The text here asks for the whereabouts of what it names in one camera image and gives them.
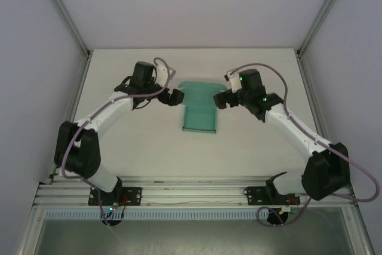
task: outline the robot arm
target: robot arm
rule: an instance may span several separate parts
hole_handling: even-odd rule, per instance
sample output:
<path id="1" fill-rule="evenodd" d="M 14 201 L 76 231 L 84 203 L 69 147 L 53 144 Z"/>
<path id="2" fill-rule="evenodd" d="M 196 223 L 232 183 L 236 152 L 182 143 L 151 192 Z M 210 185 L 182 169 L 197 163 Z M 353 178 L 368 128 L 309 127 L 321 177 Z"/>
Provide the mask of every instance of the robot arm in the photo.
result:
<path id="1" fill-rule="evenodd" d="M 104 192 L 113 193 L 115 202 L 120 202 L 122 181 L 102 165 L 99 140 L 117 120 L 136 109 L 145 100 L 157 98 L 168 106 L 179 105 L 183 101 L 183 92 L 174 89 L 170 94 L 169 89 L 164 88 L 168 77 L 171 80 L 174 75 L 174 69 L 169 67 L 168 70 L 161 63 L 136 63 L 133 75 L 126 77 L 114 89 L 114 93 L 103 106 L 79 121 L 62 123 L 58 132 L 55 164 L 59 167 L 63 165 L 65 153 L 69 148 L 65 170 L 80 175 Z M 78 131 L 78 137 L 71 147 L 70 141 Z"/>
<path id="2" fill-rule="evenodd" d="M 289 113 L 306 132 L 314 135 L 315 140 L 300 131 L 286 114 L 283 99 L 274 93 L 266 93 L 256 69 L 234 73 L 229 71 L 225 78 L 230 81 L 232 88 L 214 96 L 216 106 L 219 109 L 225 109 L 227 104 L 230 107 L 244 106 L 257 119 L 279 131 L 306 162 L 305 170 L 300 173 L 284 171 L 272 177 L 274 191 L 279 195 L 307 193 L 313 199 L 321 200 L 350 183 L 349 164 L 317 144 L 317 141 L 347 156 L 345 146 L 341 143 L 332 145 Z"/>

